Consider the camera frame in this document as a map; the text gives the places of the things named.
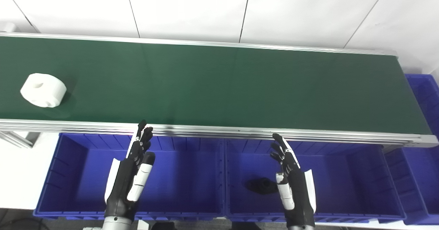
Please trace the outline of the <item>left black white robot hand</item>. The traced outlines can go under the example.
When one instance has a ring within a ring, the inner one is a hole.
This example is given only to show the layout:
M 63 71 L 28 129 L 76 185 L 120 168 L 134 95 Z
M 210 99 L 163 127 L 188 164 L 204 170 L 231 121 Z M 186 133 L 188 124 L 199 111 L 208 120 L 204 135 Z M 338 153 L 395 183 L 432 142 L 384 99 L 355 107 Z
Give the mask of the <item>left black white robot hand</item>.
M 105 192 L 105 218 L 112 221 L 134 221 L 138 200 L 155 164 L 155 153 L 149 151 L 153 127 L 141 120 L 133 133 L 126 157 L 113 160 Z

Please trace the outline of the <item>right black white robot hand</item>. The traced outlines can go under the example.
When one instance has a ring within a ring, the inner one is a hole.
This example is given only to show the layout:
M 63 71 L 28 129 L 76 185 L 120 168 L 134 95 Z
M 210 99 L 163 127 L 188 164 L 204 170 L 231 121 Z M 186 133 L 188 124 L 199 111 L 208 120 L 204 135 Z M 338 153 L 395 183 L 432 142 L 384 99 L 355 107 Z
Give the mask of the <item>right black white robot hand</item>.
M 316 192 L 312 170 L 303 171 L 290 144 L 278 133 L 273 133 L 271 158 L 281 171 L 276 173 L 276 184 L 284 207 L 289 230 L 313 230 L 316 211 Z

